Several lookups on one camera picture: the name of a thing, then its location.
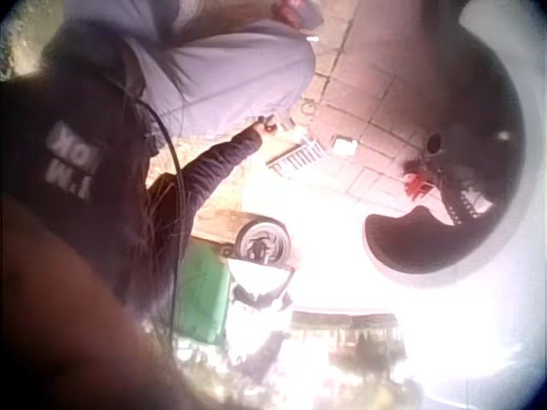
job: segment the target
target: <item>light blue pants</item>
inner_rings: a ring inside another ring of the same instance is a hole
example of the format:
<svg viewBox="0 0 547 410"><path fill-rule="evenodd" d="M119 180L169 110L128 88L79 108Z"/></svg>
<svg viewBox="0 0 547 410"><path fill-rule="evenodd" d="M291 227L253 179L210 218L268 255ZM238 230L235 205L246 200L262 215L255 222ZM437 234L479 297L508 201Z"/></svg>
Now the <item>light blue pants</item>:
<svg viewBox="0 0 547 410"><path fill-rule="evenodd" d="M64 0L67 21L114 28L137 55L143 99L172 137L222 134L250 117L284 114L308 87L315 55L275 20L171 48L177 0Z"/></svg>

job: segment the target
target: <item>black tire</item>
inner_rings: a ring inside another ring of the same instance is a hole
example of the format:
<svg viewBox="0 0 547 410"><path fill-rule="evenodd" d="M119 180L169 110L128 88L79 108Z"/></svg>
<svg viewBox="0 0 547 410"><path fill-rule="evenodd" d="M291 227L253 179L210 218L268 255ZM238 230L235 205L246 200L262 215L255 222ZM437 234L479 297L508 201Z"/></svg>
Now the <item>black tire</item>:
<svg viewBox="0 0 547 410"><path fill-rule="evenodd" d="M268 254L268 266L283 266L291 254L291 237L278 220L261 217L245 225L236 237L233 252L238 259L262 263Z"/></svg>

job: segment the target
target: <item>green container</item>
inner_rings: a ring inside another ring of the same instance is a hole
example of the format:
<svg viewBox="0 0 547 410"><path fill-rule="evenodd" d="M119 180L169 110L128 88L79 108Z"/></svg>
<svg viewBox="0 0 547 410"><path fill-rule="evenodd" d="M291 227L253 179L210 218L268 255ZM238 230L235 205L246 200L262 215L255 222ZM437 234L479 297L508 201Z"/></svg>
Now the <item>green container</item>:
<svg viewBox="0 0 547 410"><path fill-rule="evenodd" d="M192 238L179 276L177 331L200 343L221 346L231 275L218 244Z"/></svg>

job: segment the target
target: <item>hand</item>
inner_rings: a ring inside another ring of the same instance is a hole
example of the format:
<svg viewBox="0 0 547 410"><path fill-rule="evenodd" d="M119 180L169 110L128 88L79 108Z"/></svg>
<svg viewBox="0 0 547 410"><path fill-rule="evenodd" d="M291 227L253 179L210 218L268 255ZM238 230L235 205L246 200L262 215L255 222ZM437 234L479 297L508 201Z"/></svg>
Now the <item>hand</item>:
<svg viewBox="0 0 547 410"><path fill-rule="evenodd" d="M264 118L258 117L258 121L253 124L253 128L260 134L262 138L264 137L274 137L277 132L277 125L270 125L271 117Z"/></svg>

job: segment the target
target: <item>wheel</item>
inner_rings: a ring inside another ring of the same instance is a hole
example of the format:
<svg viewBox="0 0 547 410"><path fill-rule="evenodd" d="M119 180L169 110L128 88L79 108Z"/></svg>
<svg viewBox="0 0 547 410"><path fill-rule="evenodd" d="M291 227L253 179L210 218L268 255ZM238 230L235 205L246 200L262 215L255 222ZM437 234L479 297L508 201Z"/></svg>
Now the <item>wheel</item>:
<svg viewBox="0 0 547 410"><path fill-rule="evenodd" d="M239 259L281 266L291 254L291 238L279 221L258 218L239 231L233 251Z"/></svg>

